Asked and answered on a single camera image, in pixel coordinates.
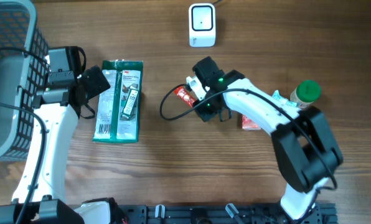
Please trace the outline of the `red coffee stick sachet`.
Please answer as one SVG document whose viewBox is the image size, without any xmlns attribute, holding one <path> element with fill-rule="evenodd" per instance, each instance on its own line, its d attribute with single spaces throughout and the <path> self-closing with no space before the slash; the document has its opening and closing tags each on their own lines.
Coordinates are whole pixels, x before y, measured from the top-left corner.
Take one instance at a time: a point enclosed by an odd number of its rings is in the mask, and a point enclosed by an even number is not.
<svg viewBox="0 0 371 224">
<path fill-rule="evenodd" d="M 174 93 L 178 98 L 180 98 L 184 103 L 189 105 L 191 108 L 195 103 L 196 99 L 183 87 L 179 86 L 174 90 Z"/>
</svg>

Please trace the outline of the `red white tissue pack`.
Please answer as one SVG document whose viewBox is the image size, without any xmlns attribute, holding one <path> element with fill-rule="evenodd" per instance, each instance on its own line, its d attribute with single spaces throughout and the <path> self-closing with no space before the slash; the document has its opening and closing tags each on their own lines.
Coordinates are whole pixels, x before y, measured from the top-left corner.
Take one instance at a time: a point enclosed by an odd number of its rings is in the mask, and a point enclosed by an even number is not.
<svg viewBox="0 0 371 224">
<path fill-rule="evenodd" d="M 260 130 L 261 128 L 251 119 L 247 118 L 245 115 L 242 115 L 242 129 L 245 131 L 254 131 Z"/>
</svg>

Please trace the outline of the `green white gloves package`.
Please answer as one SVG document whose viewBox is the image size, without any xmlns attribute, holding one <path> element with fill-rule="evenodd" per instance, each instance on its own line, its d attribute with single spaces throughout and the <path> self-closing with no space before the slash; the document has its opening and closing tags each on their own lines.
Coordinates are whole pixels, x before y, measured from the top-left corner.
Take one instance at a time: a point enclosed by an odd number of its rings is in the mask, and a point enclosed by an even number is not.
<svg viewBox="0 0 371 224">
<path fill-rule="evenodd" d="M 99 95 L 94 142 L 138 142 L 139 113 L 144 63 L 129 60 L 105 60 L 102 72 L 110 88 Z M 121 116 L 129 88 L 139 90 L 130 119 Z"/>
</svg>

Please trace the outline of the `green white balm box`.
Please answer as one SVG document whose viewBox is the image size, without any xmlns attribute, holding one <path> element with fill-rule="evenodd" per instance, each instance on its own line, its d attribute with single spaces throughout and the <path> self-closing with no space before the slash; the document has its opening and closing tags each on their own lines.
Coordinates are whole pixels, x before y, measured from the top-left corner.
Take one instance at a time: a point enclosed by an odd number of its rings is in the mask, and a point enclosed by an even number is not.
<svg viewBox="0 0 371 224">
<path fill-rule="evenodd" d="M 126 99 L 126 103 L 124 105 L 124 108 L 122 110 L 121 116 L 130 119 L 134 106 L 136 104 L 136 100 L 138 99 L 139 90 L 133 86 L 129 88 L 129 95 Z"/>
</svg>

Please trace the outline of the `teal wet wipes pack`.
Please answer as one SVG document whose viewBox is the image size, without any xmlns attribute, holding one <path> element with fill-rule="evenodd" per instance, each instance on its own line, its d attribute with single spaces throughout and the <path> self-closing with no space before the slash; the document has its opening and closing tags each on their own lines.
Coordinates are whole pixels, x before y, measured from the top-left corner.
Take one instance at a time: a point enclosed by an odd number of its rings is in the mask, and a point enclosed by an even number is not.
<svg viewBox="0 0 371 224">
<path fill-rule="evenodd" d="M 298 104 L 296 102 L 290 101 L 289 99 L 287 99 L 285 97 L 282 97 L 279 93 L 279 90 L 275 90 L 272 97 L 275 100 L 277 100 L 277 101 L 279 101 L 279 102 L 281 102 L 285 105 L 292 106 L 292 107 L 297 107 L 298 106 Z"/>
</svg>

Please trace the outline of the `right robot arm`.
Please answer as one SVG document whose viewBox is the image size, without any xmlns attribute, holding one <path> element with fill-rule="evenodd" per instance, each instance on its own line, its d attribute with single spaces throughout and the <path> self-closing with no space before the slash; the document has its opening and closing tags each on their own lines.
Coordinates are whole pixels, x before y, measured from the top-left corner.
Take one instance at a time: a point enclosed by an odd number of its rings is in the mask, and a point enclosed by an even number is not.
<svg viewBox="0 0 371 224">
<path fill-rule="evenodd" d="M 324 114 L 310 106 L 301 110 L 258 89 L 242 73 L 225 73 L 211 57 L 197 62 L 187 78 L 198 100 L 194 110 L 208 121 L 223 110 L 254 121 L 271 138 L 277 164 L 287 183 L 280 200 L 288 218 L 301 221 L 313 208 L 328 180 L 337 189 L 334 172 L 344 158 Z"/>
</svg>

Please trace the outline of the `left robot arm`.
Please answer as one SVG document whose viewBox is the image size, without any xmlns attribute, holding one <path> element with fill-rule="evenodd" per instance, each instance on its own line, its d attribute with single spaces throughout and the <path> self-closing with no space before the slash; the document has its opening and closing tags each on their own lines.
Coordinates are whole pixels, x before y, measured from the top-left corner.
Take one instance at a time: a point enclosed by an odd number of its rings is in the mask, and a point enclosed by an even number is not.
<svg viewBox="0 0 371 224">
<path fill-rule="evenodd" d="M 9 205 L 0 205 L 0 223 L 112 223 L 112 198 L 89 200 L 78 208 L 65 203 L 65 172 L 70 141 L 81 108 L 110 84 L 99 67 L 86 68 L 77 46 L 50 49 L 40 62 L 49 66 L 44 84 L 32 97 L 31 146 L 22 179 Z"/>
</svg>

